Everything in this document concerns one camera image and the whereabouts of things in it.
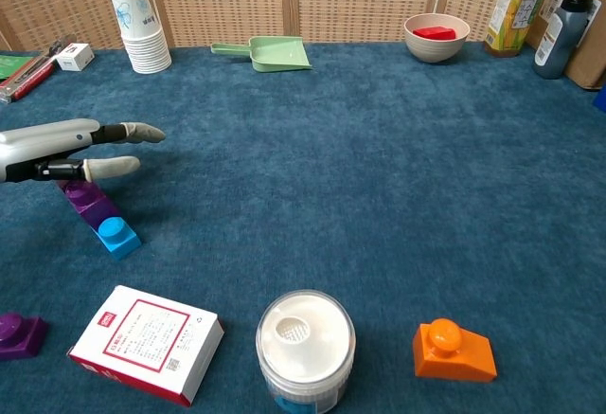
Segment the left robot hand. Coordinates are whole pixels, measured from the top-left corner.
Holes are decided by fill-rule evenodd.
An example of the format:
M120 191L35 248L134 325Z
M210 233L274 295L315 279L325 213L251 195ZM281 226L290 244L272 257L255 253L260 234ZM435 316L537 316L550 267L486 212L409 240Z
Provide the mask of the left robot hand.
M72 155L93 145L159 143L165 133L143 122L102 125L75 118L0 132L0 183L27 180L99 179L130 174L140 167L135 156L76 159Z

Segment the purple toy block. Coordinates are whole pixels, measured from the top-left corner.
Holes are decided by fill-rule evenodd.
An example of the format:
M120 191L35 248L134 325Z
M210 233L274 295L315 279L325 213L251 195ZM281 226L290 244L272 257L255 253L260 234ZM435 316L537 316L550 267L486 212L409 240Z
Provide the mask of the purple toy block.
M111 199L95 183L58 180L56 184L71 206L95 231L106 219L122 216Z

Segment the light blue toy block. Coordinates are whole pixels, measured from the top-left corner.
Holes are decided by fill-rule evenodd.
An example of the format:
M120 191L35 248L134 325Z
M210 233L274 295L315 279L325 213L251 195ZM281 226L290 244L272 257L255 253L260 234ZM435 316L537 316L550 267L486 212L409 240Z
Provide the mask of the light blue toy block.
M141 246L138 235L121 217L106 218L91 229L116 260L124 259Z

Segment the stack of paper cups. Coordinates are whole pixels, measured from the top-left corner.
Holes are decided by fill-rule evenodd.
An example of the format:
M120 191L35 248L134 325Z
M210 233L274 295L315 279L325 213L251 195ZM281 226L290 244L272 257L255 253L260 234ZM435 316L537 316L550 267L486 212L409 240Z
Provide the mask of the stack of paper cups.
M120 35L132 68L153 74L171 65L162 24L150 0L111 0Z

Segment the red object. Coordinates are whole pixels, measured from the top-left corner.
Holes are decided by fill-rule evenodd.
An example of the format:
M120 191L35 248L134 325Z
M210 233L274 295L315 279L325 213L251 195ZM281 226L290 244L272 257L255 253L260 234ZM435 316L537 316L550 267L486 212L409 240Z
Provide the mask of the red object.
M413 34L428 40L450 41L456 38L456 32L451 27L433 26L420 27L413 30Z

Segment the orange toy block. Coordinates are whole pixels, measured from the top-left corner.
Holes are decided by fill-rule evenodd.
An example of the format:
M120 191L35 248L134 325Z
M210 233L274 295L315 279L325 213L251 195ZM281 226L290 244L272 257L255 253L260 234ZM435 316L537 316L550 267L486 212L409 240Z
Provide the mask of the orange toy block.
M448 318L420 323L412 342L417 377L489 383L497 369L489 339Z

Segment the red utility knife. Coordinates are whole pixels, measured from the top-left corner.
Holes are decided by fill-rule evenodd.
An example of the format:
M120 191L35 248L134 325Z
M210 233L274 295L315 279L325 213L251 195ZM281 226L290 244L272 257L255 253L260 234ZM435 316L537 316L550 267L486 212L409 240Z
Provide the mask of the red utility knife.
M10 77L0 83L0 102L10 103L22 99L53 71L55 56L76 41L74 34L56 40L46 53L28 61Z

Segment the mint green dustpan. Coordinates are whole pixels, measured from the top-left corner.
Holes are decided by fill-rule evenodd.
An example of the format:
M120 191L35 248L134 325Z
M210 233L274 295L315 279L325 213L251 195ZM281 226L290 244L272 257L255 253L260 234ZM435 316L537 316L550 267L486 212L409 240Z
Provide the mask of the mint green dustpan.
M213 43L213 54L248 57L260 73L312 69L300 36L253 36L244 45Z

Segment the blue table cloth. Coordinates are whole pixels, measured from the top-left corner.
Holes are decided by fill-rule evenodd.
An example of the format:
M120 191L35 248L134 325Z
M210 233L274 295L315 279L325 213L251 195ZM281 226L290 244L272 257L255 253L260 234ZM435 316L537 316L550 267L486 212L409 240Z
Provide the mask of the blue table cloth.
M100 51L0 103L0 130L75 117L144 121L160 144L102 188L142 240L114 259L51 183L0 184L0 314L49 323L0 363L0 414L282 414L258 367L266 306L337 298L356 330L333 414L606 414L606 113L533 53L468 44L444 64L400 44L309 45L312 70L176 49L133 72ZM225 334L191 407L67 357L118 284L218 314ZM420 323L486 336L489 383L417 377Z

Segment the white lidded plastic jar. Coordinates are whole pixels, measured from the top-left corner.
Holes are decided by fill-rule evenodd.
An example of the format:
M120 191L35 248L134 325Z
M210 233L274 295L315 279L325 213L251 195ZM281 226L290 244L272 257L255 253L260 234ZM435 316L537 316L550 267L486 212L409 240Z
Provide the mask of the white lidded plastic jar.
M287 414L327 414L345 393L356 332L345 308L317 290L276 298L256 332L258 364L274 402Z

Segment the pink bowl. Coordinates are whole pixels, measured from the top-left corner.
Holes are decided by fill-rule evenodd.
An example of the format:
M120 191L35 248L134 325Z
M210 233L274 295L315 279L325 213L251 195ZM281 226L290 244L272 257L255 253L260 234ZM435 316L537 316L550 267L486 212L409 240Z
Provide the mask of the pink bowl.
M414 33L427 27L446 27L454 31L452 40L432 40ZM451 59L465 44L471 33L470 25L456 16L445 13L422 13L411 16L404 23L404 41L409 52L426 63L440 63Z

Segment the yellow tea bottle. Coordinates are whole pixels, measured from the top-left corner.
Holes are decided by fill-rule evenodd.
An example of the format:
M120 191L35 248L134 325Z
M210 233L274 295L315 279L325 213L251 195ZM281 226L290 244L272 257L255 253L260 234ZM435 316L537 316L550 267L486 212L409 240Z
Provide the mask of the yellow tea bottle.
M495 57L516 56L543 0L496 0L484 46Z

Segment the dark grey bottle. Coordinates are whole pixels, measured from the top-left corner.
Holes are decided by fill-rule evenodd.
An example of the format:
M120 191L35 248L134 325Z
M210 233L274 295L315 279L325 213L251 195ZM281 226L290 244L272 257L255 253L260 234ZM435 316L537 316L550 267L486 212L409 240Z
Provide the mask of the dark grey bottle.
M534 56L534 71L544 79L559 78L588 24L593 0L562 0L551 14Z

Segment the open cardboard box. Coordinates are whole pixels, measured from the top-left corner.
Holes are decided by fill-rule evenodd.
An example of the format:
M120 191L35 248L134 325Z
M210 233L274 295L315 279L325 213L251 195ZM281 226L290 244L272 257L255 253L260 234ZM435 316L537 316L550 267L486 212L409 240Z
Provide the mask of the open cardboard box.
M526 35L526 43L537 48L551 14L562 0L544 0ZM606 82L606 0L593 0L593 9L565 75L584 89L598 90Z

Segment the white box with red frame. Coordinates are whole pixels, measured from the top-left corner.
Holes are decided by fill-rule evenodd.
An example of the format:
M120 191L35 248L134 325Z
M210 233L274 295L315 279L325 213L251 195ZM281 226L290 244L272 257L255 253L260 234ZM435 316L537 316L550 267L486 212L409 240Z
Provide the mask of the white box with red frame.
M118 285L67 356L120 384L190 406L223 334L215 313Z

